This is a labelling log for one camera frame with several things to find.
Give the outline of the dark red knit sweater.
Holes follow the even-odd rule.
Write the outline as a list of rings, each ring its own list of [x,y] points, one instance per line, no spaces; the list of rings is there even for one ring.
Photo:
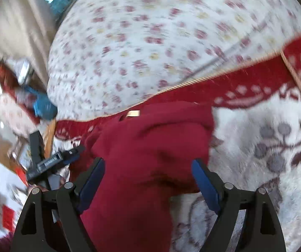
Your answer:
[[[195,193],[196,158],[207,161],[214,129],[208,104],[171,102],[117,116],[82,138],[85,151],[70,166],[71,179],[95,158],[105,174],[82,222],[98,251],[168,251],[170,199]]]

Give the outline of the blue cloth bundle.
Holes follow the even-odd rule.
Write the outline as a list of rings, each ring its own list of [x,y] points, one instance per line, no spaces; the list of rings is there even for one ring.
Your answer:
[[[52,120],[57,116],[58,108],[49,100],[45,93],[26,86],[25,91],[35,97],[30,107],[35,115],[45,120]]]

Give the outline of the beige curtain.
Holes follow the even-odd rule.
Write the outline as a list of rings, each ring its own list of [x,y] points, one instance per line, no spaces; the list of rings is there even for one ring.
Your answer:
[[[45,87],[56,32],[46,0],[0,0],[0,59],[27,59]]]

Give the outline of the white floral duvet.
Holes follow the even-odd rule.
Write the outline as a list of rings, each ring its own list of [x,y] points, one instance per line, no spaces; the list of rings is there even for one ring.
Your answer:
[[[77,0],[51,46],[47,93],[59,120],[88,121],[298,33],[297,0]]]

